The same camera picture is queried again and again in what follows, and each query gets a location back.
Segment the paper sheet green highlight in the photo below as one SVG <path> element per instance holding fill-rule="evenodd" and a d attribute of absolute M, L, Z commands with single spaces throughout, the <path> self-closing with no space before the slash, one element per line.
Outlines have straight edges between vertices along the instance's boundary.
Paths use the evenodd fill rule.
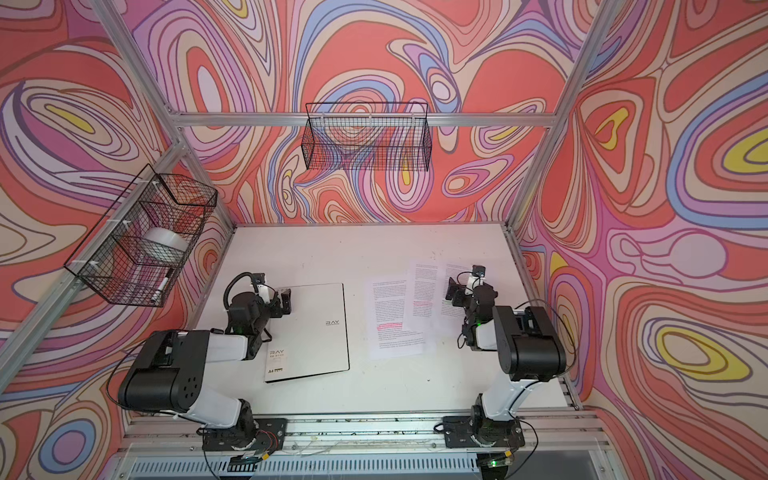
<path fill-rule="evenodd" d="M 484 282 L 485 272 L 482 265 L 473 265 L 471 268 L 447 266 L 444 299 L 438 310 L 442 318 L 457 320 L 464 317 L 475 288 Z"/>

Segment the white RAY file folder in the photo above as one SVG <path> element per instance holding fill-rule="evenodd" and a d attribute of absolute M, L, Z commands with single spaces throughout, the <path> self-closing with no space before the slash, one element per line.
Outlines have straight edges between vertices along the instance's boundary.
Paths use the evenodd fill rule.
<path fill-rule="evenodd" d="M 350 369 L 344 285 L 291 289 L 291 313 L 269 322 L 265 346 L 267 384 L 346 372 Z"/>

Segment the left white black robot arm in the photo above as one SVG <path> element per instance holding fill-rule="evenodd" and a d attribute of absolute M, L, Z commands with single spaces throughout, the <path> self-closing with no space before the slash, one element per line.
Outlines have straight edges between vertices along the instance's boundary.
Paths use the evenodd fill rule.
<path fill-rule="evenodd" d="M 255 359 L 272 340 L 269 320 L 291 313 L 291 291 L 259 286 L 225 299 L 223 330 L 165 330 L 144 342 L 118 389 L 121 408 L 168 414 L 198 425 L 202 450 L 253 450 L 261 459 L 283 447 L 284 419 L 259 423 L 245 399 L 227 396 L 205 383 L 209 366 Z"/>

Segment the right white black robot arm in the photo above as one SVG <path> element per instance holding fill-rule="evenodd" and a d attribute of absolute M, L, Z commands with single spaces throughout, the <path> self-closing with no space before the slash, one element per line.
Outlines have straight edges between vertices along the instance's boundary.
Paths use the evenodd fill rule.
<path fill-rule="evenodd" d="M 568 369 L 565 348 L 547 309 L 498 305 L 497 297 L 496 290 L 477 275 L 465 284 L 453 278 L 448 283 L 446 299 L 464 312 L 457 347 L 495 353 L 500 367 L 467 416 L 445 416 L 435 426 L 449 449 L 523 446 L 519 408 L 534 388 Z"/>

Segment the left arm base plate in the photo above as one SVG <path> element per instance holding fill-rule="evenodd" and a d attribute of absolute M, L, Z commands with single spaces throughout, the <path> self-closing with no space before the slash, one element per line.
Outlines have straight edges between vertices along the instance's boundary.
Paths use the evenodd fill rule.
<path fill-rule="evenodd" d="M 286 418 L 268 417 L 227 429 L 200 427 L 197 434 L 202 437 L 205 452 L 274 453 L 283 448 L 287 426 Z"/>

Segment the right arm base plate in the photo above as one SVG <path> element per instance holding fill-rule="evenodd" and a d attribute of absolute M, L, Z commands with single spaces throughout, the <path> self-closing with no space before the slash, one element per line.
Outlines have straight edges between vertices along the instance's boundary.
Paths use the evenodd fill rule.
<path fill-rule="evenodd" d="M 443 435 L 445 446 L 449 449 L 505 447 L 517 450 L 526 445 L 517 419 L 494 421 L 468 415 L 444 416 L 433 431 Z"/>

